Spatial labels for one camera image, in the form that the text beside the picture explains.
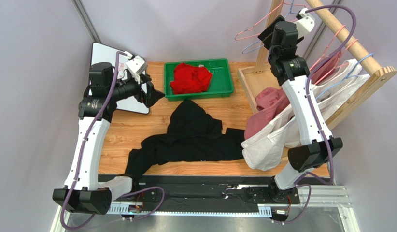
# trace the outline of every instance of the green plastic tray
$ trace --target green plastic tray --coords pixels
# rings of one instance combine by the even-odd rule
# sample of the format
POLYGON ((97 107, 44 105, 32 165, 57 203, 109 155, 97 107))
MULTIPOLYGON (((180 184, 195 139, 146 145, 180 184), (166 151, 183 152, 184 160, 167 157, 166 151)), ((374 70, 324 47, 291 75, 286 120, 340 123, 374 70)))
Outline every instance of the green plastic tray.
POLYGON ((180 101, 184 99, 221 98, 229 97, 234 92, 231 80, 230 67, 226 59, 209 59, 197 61, 172 62, 164 64, 164 94, 169 101, 180 101), (170 82, 174 81, 174 69, 180 63, 193 66, 204 65, 212 74, 212 80, 207 92, 174 94, 170 82))

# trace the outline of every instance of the metal floor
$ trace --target metal floor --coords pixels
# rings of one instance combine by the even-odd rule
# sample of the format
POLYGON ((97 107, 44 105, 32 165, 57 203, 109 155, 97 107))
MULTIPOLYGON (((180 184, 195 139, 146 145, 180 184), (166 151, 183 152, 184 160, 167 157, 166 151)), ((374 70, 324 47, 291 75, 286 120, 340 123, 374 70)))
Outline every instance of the metal floor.
MULTIPOLYGON (((289 219, 297 216, 300 209, 292 207, 289 219)), ((69 225, 83 223, 88 215, 72 215, 69 225)), ((95 216, 87 227, 98 226, 117 220, 118 215, 95 216)), ((261 217, 196 217, 196 216, 150 216, 140 221, 119 221, 97 229, 80 232, 343 232, 343 224, 337 207, 311 207, 290 225, 272 224, 269 218, 261 217)))

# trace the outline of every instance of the wooden rack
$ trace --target wooden rack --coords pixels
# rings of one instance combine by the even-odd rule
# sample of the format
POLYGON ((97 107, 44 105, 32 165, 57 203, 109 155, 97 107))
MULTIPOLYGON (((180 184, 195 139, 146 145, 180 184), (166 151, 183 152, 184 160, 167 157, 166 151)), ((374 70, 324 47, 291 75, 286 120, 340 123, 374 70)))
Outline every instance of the wooden rack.
MULTIPOLYGON (((306 0, 306 2, 312 8, 323 6, 320 0, 306 0)), ((280 14, 283 1, 273 0, 270 10, 277 6, 280 7, 269 16, 266 27, 280 14)), ((336 33, 342 27, 342 24, 328 9, 318 10, 316 13, 333 33, 336 33)), ((349 31, 344 28, 337 35, 337 38, 341 42, 344 42, 348 34, 349 31)), ((350 38, 346 47, 354 40, 354 37, 350 38)), ((361 60, 369 54, 359 42, 355 42, 349 48, 349 52, 357 60, 361 60)), ((267 54, 267 49, 260 49, 255 66, 238 70, 241 86, 244 89, 247 100, 254 114, 258 112, 255 97, 267 87, 280 88, 277 83, 277 79, 270 72, 270 65, 266 62, 267 54)), ((359 105, 361 105, 361 103, 363 103, 397 73, 397 70, 393 66, 382 67, 373 57, 368 57, 361 63, 361 65, 370 74, 370 78, 326 121, 330 129, 333 129, 337 124, 343 121, 359 105)))

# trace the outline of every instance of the pink garment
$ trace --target pink garment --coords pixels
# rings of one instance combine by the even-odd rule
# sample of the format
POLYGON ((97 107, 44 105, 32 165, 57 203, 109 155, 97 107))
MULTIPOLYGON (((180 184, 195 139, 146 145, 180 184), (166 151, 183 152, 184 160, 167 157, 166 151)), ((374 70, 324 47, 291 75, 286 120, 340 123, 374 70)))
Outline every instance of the pink garment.
POLYGON ((331 59, 329 59, 323 66, 321 66, 312 76, 312 84, 316 84, 317 80, 319 80, 322 76, 324 76, 326 73, 331 71, 327 77, 331 76, 334 73, 334 67, 337 66, 337 64, 340 61, 340 58, 342 56, 342 52, 339 51, 336 55, 334 55, 331 59))
POLYGON ((252 115, 247 121, 244 138, 249 139, 263 129, 277 114, 289 104, 283 89, 268 87, 255 98, 258 113, 252 115))

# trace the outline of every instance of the black garment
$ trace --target black garment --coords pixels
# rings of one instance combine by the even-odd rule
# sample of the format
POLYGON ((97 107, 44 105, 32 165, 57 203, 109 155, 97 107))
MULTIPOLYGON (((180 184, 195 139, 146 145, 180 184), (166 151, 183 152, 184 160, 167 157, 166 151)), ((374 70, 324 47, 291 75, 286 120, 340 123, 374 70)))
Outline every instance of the black garment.
POLYGON ((191 100, 184 100, 170 117, 167 134, 142 141, 130 151, 126 174, 140 178, 151 166, 176 161, 220 161, 243 158, 244 130, 227 128, 191 100))

